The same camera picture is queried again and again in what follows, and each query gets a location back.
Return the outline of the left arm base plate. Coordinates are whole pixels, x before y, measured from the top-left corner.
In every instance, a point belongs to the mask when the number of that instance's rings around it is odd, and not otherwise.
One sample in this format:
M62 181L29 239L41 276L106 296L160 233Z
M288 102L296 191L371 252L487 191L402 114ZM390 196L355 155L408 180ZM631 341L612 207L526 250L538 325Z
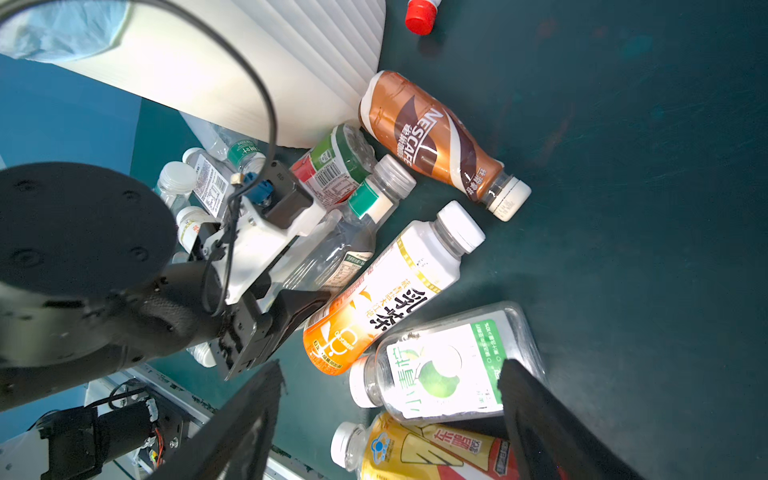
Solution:
M100 400L52 412L33 430L47 443L42 479L91 479L103 466L136 449L152 467L163 465L188 434L191 416L157 389L131 379Z

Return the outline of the orange label bottle white cap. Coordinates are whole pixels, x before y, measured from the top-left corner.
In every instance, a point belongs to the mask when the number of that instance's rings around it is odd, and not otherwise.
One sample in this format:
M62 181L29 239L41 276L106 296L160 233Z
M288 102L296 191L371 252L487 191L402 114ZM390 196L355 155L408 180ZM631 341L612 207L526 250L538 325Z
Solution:
M220 228L220 222L197 206L183 208L176 216L180 245L191 256L198 256L206 241Z

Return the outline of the orange white milk tea bottle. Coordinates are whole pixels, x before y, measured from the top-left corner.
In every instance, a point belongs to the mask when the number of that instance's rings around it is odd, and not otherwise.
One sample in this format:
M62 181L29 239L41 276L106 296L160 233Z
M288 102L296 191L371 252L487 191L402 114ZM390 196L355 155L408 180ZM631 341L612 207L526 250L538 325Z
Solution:
M307 321L303 345L310 362L327 375L346 372L381 335L457 282L462 258L484 240L456 201L431 222L411 222Z

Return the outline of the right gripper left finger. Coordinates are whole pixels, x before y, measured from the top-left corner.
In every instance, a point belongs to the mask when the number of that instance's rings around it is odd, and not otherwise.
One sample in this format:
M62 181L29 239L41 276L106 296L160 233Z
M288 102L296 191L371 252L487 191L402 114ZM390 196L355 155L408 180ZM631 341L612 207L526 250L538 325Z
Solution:
M277 424L284 377L269 361L152 479L261 479Z

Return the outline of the yellow red label bottle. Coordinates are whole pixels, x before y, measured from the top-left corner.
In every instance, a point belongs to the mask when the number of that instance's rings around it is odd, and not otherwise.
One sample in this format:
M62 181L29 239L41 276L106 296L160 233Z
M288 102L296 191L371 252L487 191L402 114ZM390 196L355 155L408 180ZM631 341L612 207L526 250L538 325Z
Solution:
M518 479L507 440L443 424L403 425L388 413L366 427L343 422L333 462L358 479Z

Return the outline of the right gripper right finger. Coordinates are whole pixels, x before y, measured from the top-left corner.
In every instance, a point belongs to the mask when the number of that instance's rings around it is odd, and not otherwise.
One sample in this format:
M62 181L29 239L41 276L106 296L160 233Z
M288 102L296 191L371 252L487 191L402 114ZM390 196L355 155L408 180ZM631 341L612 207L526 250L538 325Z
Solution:
M516 360L503 363L498 389L522 479L639 479Z

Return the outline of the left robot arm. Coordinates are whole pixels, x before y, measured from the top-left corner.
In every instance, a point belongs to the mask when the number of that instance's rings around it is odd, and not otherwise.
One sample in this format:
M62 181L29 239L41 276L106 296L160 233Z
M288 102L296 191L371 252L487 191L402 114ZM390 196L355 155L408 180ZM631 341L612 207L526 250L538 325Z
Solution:
M49 162L1 173L1 407L201 343L225 378L264 363L329 299L271 268L313 205L278 163L278 200L240 218L173 214L134 178Z

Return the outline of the clear bottle green band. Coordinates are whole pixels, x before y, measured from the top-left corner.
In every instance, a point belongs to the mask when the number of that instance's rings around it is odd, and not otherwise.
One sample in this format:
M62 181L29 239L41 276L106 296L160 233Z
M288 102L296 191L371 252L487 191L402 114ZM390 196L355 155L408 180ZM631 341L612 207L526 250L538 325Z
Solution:
M384 156L342 204L328 210L270 270L272 284L258 302L266 311L283 290L339 293L372 259L380 227L416 186L409 171Z

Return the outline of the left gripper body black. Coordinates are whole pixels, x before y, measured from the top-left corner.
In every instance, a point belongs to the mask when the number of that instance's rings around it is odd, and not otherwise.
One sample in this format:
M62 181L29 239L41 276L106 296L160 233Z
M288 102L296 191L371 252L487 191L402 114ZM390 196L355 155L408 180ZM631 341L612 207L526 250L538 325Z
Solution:
M238 302L212 354L224 381L265 363L285 341L331 299L328 291L282 290L262 312L250 292Z

